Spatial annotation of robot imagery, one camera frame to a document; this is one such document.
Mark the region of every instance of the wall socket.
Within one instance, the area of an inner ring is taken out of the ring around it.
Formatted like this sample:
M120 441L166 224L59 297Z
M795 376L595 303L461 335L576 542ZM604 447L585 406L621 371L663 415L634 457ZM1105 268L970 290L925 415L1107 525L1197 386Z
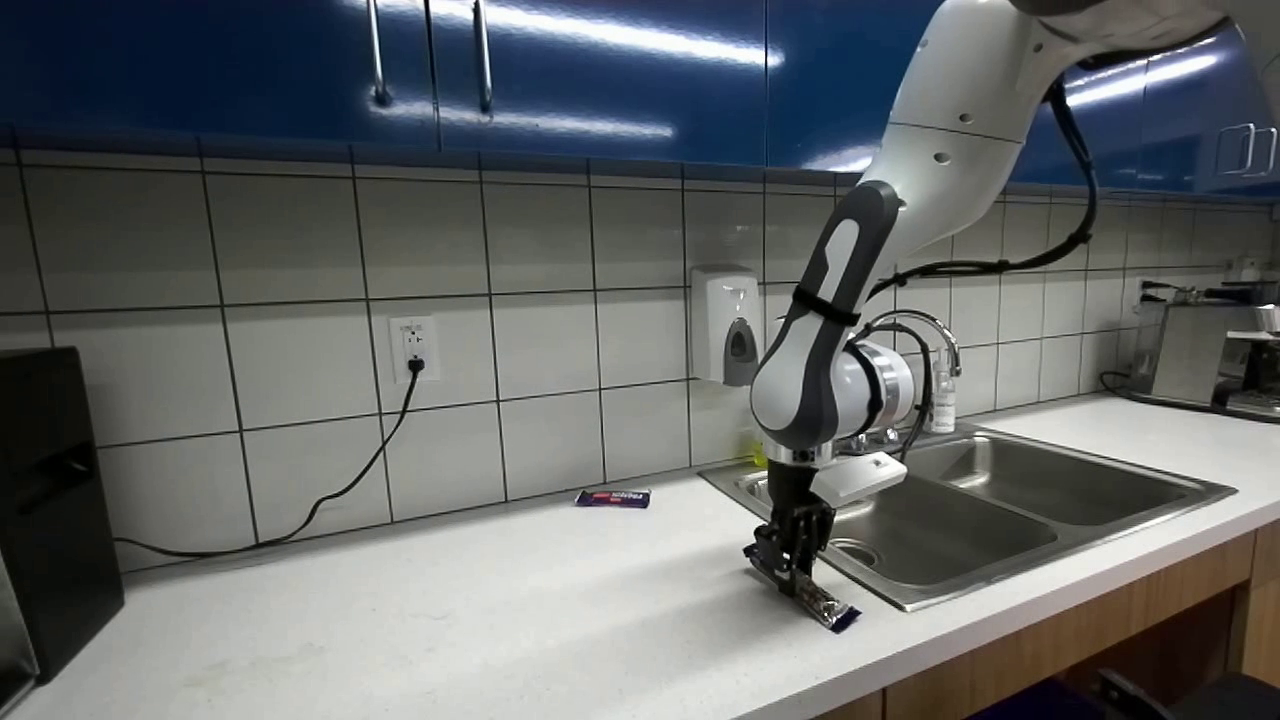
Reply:
M394 369L395 384L407 386L407 359L426 359L426 379L444 379L444 347L435 314L395 314L394 321Z

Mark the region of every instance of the stainless steel sink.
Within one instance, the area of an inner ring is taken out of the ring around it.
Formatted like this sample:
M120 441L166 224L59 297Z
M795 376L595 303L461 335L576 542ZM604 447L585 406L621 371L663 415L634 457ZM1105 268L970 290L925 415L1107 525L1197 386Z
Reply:
M920 444L910 466L903 483L841 512L826 551L910 613L1231 493L990 433ZM704 474L767 517L762 471Z

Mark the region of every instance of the white countertop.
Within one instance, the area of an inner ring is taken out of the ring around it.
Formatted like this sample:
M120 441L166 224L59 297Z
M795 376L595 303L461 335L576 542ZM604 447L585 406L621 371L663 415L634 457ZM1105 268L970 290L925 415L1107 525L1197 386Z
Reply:
M743 566L757 521L704 480L654 508L543 499L154 571L15 720L816 716L1280 521L1280 428L1089 399L992 418L1235 497L971 596L832 634Z

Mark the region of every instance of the upper cabinet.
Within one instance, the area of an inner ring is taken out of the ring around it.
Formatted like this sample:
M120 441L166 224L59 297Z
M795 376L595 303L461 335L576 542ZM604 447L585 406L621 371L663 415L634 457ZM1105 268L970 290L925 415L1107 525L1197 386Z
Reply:
M198 0L198 127L219 149L430 157L435 149L419 0Z
M1076 73L1067 94L1105 188L1280 196L1276 118L1231 27ZM1016 184L1084 184L1047 113L1038 116Z
M201 13L171 0L0 0L0 122L193 145Z
M765 162L765 0L434 0L441 150Z
M426 157L415 0L0 0L0 122L124 149Z
M767 162L861 172L937 0L767 0Z

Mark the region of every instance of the black appliance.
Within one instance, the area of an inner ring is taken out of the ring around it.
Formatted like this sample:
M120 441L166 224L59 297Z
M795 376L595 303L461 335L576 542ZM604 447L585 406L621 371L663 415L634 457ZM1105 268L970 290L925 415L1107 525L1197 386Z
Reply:
M124 607L71 347L0 352L0 561L0 622L8 643L25 627L35 664L8 650L0 693L21 670L51 681Z

